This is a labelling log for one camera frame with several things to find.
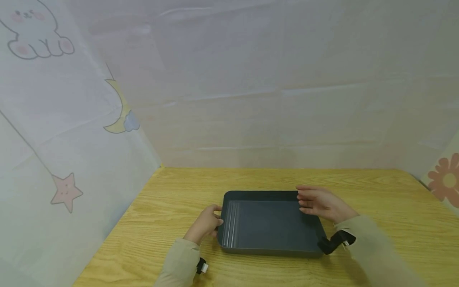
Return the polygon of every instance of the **pink star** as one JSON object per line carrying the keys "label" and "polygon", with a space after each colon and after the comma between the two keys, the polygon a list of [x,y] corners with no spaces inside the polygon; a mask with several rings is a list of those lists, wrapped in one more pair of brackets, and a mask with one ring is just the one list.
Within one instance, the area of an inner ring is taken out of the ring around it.
{"label": "pink star", "polygon": [[57,187],[56,194],[51,200],[51,204],[63,203],[68,211],[72,213],[73,200],[83,195],[81,190],[75,186],[75,177],[71,173],[68,177],[62,179],[51,174],[54,184]]}

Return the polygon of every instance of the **black wrist strap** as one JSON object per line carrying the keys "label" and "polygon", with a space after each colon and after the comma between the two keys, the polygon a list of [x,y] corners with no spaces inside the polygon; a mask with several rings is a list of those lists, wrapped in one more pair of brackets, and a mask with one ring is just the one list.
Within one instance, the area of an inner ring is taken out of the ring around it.
{"label": "black wrist strap", "polygon": [[338,230],[337,233],[335,233],[330,240],[328,240],[326,237],[322,237],[319,242],[317,243],[317,246],[322,250],[322,252],[325,255],[331,254],[335,249],[340,246],[340,244],[344,244],[346,246],[349,246],[355,242],[355,236],[345,232],[344,230]]}
{"label": "black wrist strap", "polygon": [[196,273],[197,274],[201,274],[202,273],[202,266],[204,265],[206,261],[204,260],[204,258],[200,257],[199,258],[199,262],[198,262],[198,266],[196,266]]}

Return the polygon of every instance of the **cloud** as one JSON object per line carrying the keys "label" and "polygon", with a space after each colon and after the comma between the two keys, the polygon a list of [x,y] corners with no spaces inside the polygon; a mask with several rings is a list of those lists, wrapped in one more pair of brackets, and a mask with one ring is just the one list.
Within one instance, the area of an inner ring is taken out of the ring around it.
{"label": "cloud", "polygon": [[132,131],[138,130],[140,128],[140,123],[139,121],[135,118],[134,113],[129,111],[128,115],[126,116],[126,119],[124,121],[124,128],[126,131]]}

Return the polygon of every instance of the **fabric wall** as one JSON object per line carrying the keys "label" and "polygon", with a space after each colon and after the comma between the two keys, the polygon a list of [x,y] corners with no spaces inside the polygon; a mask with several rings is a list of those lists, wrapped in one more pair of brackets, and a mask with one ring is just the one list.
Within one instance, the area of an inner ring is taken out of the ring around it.
{"label": "fabric wall", "polygon": [[165,166],[399,168],[459,126],[459,2],[71,0]]}
{"label": "fabric wall", "polygon": [[459,132],[421,181],[459,216]]}
{"label": "fabric wall", "polygon": [[71,286],[159,159],[62,1],[0,21],[0,285]]}

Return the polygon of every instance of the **forearm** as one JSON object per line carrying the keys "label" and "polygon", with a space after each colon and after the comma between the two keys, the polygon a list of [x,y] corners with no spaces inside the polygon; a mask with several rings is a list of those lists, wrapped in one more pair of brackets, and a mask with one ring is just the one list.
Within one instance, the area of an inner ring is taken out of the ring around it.
{"label": "forearm", "polygon": [[426,284],[403,261],[386,235],[367,216],[360,215],[336,225],[356,237],[348,247],[373,287],[422,287]]}
{"label": "forearm", "polygon": [[199,246],[178,238],[170,248],[154,287],[189,287],[199,262]]}

